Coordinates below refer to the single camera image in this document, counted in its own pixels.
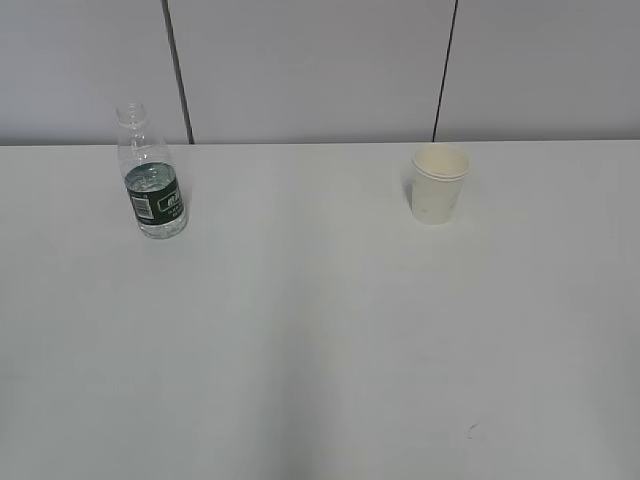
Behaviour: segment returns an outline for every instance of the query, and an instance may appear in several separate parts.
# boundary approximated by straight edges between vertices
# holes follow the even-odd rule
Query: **green bottle label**
[[[184,212],[177,178],[162,190],[155,192],[135,192],[130,189],[127,191],[136,218],[144,225],[164,225]]]

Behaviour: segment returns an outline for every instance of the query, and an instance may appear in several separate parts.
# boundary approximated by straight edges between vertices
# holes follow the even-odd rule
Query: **plastic water bottle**
[[[171,154],[149,126],[144,106],[118,108],[118,159],[133,212],[149,238],[171,238],[187,225]]]

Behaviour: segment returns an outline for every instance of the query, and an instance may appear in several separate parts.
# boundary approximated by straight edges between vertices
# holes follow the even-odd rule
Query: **cup rim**
[[[429,172],[427,170],[424,170],[423,168],[420,167],[420,165],[418,164],[418,162],[416,161],[418,155],[420,155],[421,153],[423,153],[425,150],[429,150],[432,148],[444,148],[445,150],[449,150],[450,152],[453,152],[457,155],[461,155],[465,162],[466,162],[466,168],[460,172],[460,173],[456,173],[454,175],[443,175],[443,174],[439,174],[439,173],[433,173],[433,172]],[[456,147],[454,145],[449,145],[448,143],[429,143],[426,144],[424,146],[422,146],[414,155],[413,158],[411,159],[411,163],[413,164],[414,168],[418,171],[418,173],[420,173],[421,175],[427,177],[427,178],[431,178],[433,180],[437,180],[440,182],[453,182],[456,180],[460,180],[462,178],[464,178],[467,173],[469,173],[469,154],[462,148]]]

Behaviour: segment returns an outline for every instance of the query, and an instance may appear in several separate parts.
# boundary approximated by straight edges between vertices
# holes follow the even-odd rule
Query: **stacked cups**
[[[469,171],[469,157],[459,148],[432,143],[413,157],[411,210],[428,225],[446,223]]]

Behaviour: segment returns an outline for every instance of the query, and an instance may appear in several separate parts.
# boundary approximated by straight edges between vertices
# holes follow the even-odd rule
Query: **bottle neck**
[[[141,103],[129,103],[116,109],[118,114],[118,124],[127,130],[134,131],[142,129],[147,124],[147,112]]]

